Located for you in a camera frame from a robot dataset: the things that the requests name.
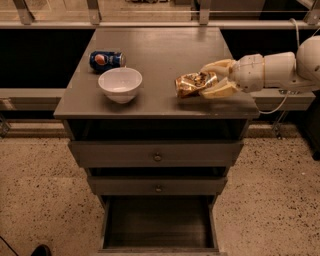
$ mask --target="drawer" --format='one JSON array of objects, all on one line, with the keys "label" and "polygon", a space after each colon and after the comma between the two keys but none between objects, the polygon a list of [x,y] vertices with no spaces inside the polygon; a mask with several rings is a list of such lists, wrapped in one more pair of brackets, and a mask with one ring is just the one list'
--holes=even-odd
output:
[{"label": "drawer", "polygon": [[218,252],[209,204],[205,196],[108,197],[100,253]]},{"label": "drawer", "polygon": [[72,141],[78,165],[95,167],[232,166],[241,141]]},{"label": "drawer", "polygon": [[88,177],[96,195],[216,195],[226,182],[226,178]]}]

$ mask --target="gray cabinet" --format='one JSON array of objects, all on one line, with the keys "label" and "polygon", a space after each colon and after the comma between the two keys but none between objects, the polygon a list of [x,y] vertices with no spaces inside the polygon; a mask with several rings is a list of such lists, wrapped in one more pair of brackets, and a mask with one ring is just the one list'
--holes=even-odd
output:
[{"label": "gray cabinet", "polygon": [[[88,66],[90,52],[115,48],[143,74],[128,104],[107,99]],[[174,80],[230,57],[217,28],[96,30],[55,117],[63,120],[70,151],[105,207],[100,253],[220,255],[212,207],[259,112],[244,93],[180,101]]]}]

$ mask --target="cable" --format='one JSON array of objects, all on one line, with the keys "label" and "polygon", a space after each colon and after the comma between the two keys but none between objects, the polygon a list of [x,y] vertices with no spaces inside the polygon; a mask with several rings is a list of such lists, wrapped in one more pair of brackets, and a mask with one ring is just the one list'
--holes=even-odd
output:
[{"label": "cable", "polygon": [[299,27],[298,27],[297,21],[296,21],[294,18],[291,18],[290,21],[291,21],[291,22],[295,25],[295,27],[296,27],[297,46],[298,46],[298,48],[299,48],[299,46],[300,46]]},{"label": "cable", "polygon": [[278,110],[282,107],[282,105],[285,103],[285,101],[287,100],[289,94],[290,94],[290,91],[287,91],[286,95],[284,96],[284,98],[283,98],[283,100],[281,101],[281,103],[279,104],[279,106],[278,106],[277,108],[275,108],[274,110],[272,110],[272,111],[270,111],[270,112],[264,112],[264,111],[260,111],[260,110],[259,110],[259,113],[260,113],[260,114],[264,114],[264,115],[269,115],[269,114],[272,114],[272,113],[278,111]]},{"label": "cable", "polygon": [[0,236],[0,238],[16,256],[19,256],[18,253],[16,253],[16,251],[12,249],[12,247],[7,243],[7,241],[2,236]]}]

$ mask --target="shoe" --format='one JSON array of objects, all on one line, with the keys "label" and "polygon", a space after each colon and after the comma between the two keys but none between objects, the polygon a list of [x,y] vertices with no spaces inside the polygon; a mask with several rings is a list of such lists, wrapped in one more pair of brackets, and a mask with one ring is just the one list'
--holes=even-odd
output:
[{"label": "shoe", "polygon": [[31,256],[51,256],[51,252],[48,246],[41,244],[33,251]]}]

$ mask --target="cabinet top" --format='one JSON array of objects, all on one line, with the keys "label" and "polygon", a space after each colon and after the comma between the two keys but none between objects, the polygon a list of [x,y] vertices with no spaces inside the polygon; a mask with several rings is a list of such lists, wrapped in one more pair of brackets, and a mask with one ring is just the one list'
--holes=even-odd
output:
[{"label": "cabinet top", "polygon": [[[99,74],[89,65],[89,55],[95,50],[122,52],[126,66],[142,74],[135,99],[118,104],[103,94],[98,85]],[[215,100],[176,97],[176,78],[229,58],[231,53],[218,28],[97,29],[54,115],[57,119],[256,118],[259,112],[249,94]]]}]

